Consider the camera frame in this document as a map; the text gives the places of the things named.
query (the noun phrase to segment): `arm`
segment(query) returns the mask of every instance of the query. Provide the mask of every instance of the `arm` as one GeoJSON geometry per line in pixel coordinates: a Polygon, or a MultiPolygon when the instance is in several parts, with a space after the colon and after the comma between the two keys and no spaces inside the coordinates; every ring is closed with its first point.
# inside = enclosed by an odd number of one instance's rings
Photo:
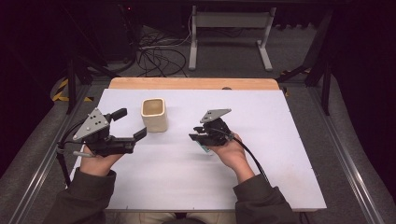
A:
{"type": "Polygon", "coordinates": [[[222,147],[208,148],[233,169],[238,179],[238,186],[233,188],[238,200],[235,204],[237,223],[296,223],[290,205],[279,188],[272,188],[263,175],[254,175],[245,150],[236,141],[227,142],[222,147]]]}
{"type": "MultiPolygon", "coordinates": [[[[84,152],[91,153],[87,147],[84,152]]],[[[105,223],[103,210],[116,181],[116,173],[110,168],[120,157],[82,158],[70,187],[58,193],[43,223],[105,223]]]]}

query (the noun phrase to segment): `paper cup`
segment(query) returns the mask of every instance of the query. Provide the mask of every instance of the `paper cup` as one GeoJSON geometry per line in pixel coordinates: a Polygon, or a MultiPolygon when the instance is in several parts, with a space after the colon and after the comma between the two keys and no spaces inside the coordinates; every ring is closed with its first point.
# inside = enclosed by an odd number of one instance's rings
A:
{"type": "Polygon", "coordinates": [[[141,115],[148,133],[163,133],[168,129],[164,99],[154,98],[143,101],[141,115]]]}

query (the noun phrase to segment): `dark sleeve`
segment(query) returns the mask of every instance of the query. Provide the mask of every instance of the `dark sleeve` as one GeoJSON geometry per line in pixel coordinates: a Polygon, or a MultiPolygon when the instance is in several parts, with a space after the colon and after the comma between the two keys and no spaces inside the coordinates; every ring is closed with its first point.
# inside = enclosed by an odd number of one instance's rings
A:
{"type": "Polygon", "coordinates": [[[238,199],[236,223],[297,223],[279,188],[272,188],[262,175],[239,184],[233,191],[238,199]]]}
{"type": "Polygon", "coordinates": [[[114,191],[116,173],[95,176],[76,170],[68,189],[58,193],[43,223],[106,223],[103,212],[114,191]]]}

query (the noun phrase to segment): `person's right hand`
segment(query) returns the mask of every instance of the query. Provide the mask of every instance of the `person's right hand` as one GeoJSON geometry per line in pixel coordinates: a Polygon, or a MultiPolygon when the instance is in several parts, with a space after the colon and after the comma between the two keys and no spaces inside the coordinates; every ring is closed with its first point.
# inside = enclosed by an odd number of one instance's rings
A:
{"type": "MultiPolygon", "coordinates": [[[[242,142],[242,139],[237,133],[234,133],[233,135],[234,138],[242,142]]],[[[235,140],[226,142],[224,146],[207,148],[214,151],[226,166],[233,169],[239,183],[242,183],[254,176],[254,173],[248,164],[245,150],[235,140]]]]}

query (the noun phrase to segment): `gray floor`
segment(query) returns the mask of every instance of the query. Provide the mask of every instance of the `gray floor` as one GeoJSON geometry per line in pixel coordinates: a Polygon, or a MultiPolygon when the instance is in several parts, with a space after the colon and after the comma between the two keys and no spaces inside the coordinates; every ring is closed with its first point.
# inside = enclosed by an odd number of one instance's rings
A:
{"type": "MultiPolygon", "coordinates": [[[[189,77],[278,77],[282,70],[295,68],[302,63],[315,30],[273,29],[267,44],[267,51],[274,67],[271,73],[264,71],[260,53],[255,47],[255,41],[260,38],[261,33],[262,31],[257,30],[244,31],[239,37],[230,38],[218,33],[204,32],[199,36],[197,69],[193,72],[189,71],[186,65],[184,71],[189,77]]],[[[174,49],[179,50],[187,60],[189,59],[188,43],[174,49]]],[[[174,62],[182,62],[182,59],[175,54],[166,56],[174,62]]],[[[120,75],[133,77],[142,72],[134,64],[120,75]]],[[[362,209],[362,204],[351,187],[347,170],[336,153],[334,134],[329,131],[328,122],[333,124],[339,142],[353,160],[361,176],[361,183],[368,189],[373,205],[384,222],[396,223],[394,201],[361,148],[336,80],[332,80],[331,115],[326,118],[317,104],[320,85],[306,88],[303,84],[305,77],[306,75],[299,75],[287,83],[282,83],[281,86],[288,89],[289,96],[286,99],[291,114],[309,160],[318,174],[318,182],[328,206],[327,209],[309,213],[310,223],[373,223],[367,219],[365,210],[362,209]]],[[[70,121],[71,124],[85,118],[85,115],[92,111],[109,81],[107,77],[95,77],[90,87],[78,85],[81,94],[94,97],[94,100],[81,103],[75,117],[70,121]]],[[[33,195],[24,195],[46,153],[54,150],[51,146],[58,140],[54,138],[62,128],[63,122],[70,120],[65,115],[66,109],[67,102],[55,102],[55,106],[37,126],[0,180],[0,223],[8,223],[10,220],[11,223],[41,223],[56,193],[64,188],[60,167],[57,161],[50,160],[54,163],[49,163],[49,172],[44,174],[40,181],[35,182],[37,191],[34,191],[33,195]],[[13,216],[15,211],[22,212],[13,216]]],[[[73,166],[75,160],[75,157],[66,155],[69,168],[73,166]]]]}

